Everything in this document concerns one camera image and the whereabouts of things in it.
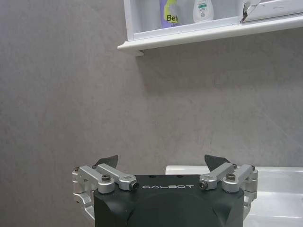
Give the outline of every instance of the white shelf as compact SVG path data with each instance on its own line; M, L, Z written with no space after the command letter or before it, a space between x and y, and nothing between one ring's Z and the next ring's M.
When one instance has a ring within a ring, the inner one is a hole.
M257 5L250 5L251 12L245 23L240 22L243 0L212 0L215 20L197 24L193 23L190 13L194 0L179 1L182 2L179 7L182 7L180 18L184 25L161 29L158 0L124 0L128 41L118 49L142 56L142 50L151 48L303 26L303 13L297 13L303 12L303 0L245 0L248 1L257 2ZM284 6L284 12L279 8L279 2Z

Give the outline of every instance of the textured wall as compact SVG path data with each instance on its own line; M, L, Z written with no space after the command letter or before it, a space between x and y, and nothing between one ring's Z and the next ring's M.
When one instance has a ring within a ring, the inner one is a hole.
M83 227L71 171L302 166L303 29L118 52L121 0L0 1L0 225Z

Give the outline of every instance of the screw head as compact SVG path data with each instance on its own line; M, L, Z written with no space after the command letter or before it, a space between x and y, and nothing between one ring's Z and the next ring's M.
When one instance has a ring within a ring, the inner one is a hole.
M139 188L139 183L137 181L131 182L129 185L131 191L136 191Z
M202 191L205 191L205 190L208 188L208 184L207 184L207 182L205 182L205 181L201 181L201 182L199 183L199 186L200 186L200 189L201 189Z
M110 175L108 175L108 174L104 174L104 175L102 175L102 177L101 177L101 180L102 180L103 182L110 182L110 179L111 179L111 177L110 177Z
M228 181L235 181L236 180L236 175L235 174L227 174L226 179Z

